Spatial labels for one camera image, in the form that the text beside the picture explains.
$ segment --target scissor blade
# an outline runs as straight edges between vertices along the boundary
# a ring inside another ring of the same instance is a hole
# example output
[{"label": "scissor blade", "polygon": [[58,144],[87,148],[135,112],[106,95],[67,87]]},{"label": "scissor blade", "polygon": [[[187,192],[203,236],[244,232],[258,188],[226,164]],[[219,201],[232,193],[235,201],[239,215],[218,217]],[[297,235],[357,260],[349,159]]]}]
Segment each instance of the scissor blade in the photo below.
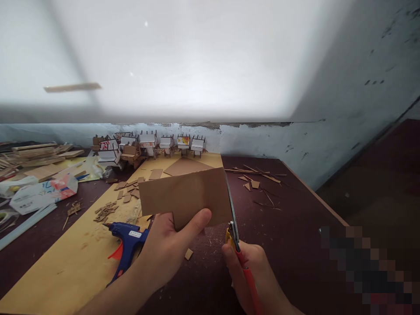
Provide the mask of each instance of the scissor blade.
[{"label": "scissor blade", "polygon": [[235,243],[236,250],[238,252],[240,252],[238,226],[236,224],[235,209],[233,207],[231,189],[229,188],[228,176],[226,175],[226,172],[224,173],[224,179],[226,180],[227,193],[229,194],[229,201],[231,203],[231,211],[232,211],[232,218],[233,218],[233,220],[230,222],[230,225],[231,225],[231,228],[233,230],[233,236],[234,236],[233,238],[234,238],[234,243]]}]

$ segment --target red scissor handle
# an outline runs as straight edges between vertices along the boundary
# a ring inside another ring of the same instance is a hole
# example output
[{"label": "red scissor handle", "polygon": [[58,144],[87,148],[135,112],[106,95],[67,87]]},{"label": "red scissor handle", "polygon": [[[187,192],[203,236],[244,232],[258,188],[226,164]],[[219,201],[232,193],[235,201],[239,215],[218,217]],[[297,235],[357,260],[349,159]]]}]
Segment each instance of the red scissor handle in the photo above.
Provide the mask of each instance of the red scissor handle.
[{"label": "red scissor handle", "polygon": [[259,301],[259,296],[257,289],[255,287],[254,276],[252,275],[251,270],[248,267],[245,267],[245,258],[242,255],[242,252],[237,252],[235,250],[236,256],[241,263],[242,271],[244,272],[246,283],[248,284],[249,290],[251,291],[251,298],[254,304],[255,315],[263,315],[263,309],[261,308],[261,303]]}]

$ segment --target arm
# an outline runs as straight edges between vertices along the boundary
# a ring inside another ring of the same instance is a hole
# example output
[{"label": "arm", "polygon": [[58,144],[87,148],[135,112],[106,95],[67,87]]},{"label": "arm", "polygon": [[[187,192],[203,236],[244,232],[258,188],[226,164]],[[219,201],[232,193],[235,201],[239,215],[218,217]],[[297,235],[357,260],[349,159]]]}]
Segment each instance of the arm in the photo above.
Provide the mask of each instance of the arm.
[{"label": "arm", "polygon": [[172,213],[156,215],[136,261],[77,315],[136,314],[155,291],[172,279],[182,264],[189,244],[210,219],[210,210],[202,209],[180,232],[176,232]]},{"label": "arm", "polygon": [[[280,315],[303,314],[289,302],[283,290],[281,290],[264,249],[259,245],[247,244],[242,241],[239,242],[239,247],[245,258],[245,265],[251,270],[254,276],[255,287],[263,313]],[[246,314],[254,314],[251,293],[234,249],[229,244],[224,244],[222,246],[222,252],[239,303]]]}]

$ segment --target white plastic strip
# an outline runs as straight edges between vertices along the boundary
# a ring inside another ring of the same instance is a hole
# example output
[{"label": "white plastic strip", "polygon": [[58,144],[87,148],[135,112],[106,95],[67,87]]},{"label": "white plastic strip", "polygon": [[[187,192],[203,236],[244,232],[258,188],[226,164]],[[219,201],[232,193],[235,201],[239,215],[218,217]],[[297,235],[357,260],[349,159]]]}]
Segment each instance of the white plastic strip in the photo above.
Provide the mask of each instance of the white plastic strip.
[{"label": "white plastic strip", "polygon": [[45,208],[39,209],[34,215],[32,215],[29,219],[15,228],[12,232],[7,234],[0,240],[0,251],[21,236],[24,232],[26,232],[29,228],[34,226],[34,224],[38,223],[42,218],[44,218],[47,214],[51,213],[57,205],[55,203],[46,206]]}]

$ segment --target tissue box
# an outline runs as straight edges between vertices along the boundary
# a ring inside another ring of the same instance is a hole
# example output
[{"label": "tissue box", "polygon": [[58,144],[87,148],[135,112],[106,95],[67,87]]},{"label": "tissue box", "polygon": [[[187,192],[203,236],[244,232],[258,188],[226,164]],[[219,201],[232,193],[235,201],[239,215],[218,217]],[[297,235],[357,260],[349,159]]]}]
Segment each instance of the tissue box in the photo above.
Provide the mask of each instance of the tissue box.
[{"label": "tissue box", "polygon": [[22,187],[13,196],[10,206],[22,215],[28,214],[75,195],[77,187],[77,179],[67,174],[60,179]]}]

